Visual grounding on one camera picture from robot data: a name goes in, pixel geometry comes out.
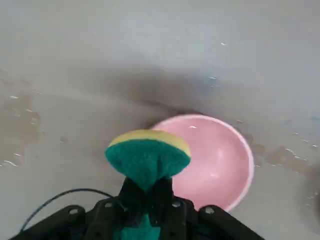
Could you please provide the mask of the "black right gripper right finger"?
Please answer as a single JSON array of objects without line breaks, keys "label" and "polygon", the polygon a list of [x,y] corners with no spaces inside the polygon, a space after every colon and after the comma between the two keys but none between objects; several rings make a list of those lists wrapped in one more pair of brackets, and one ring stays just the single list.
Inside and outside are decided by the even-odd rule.
[{"label": "black right gripper right finger", "polygon": [[262,240],[255,231],[216,205],[196,210],[173,193],[172,179],[158,180],[148,192],[150,224],[160,240]]}]

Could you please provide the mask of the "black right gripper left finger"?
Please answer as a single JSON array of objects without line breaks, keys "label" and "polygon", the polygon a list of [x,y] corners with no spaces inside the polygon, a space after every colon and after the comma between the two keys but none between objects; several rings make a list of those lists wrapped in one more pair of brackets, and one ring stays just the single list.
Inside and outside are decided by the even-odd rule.
[{"label": "black right gripper left finger", "polygon": [[[30,220],[46,205],[69,193],[91,192],[105,196],[86,211],[80,205],[68,205],[27,228]],[[112,240],[117,225],[121,224],[125,212],[132,207],[142,209],[145,192],[131,179],[126,178],[120,193],[112,196],[101,190],[77,188],[67,190],[41,205],[22,225],[12,240]]]}]

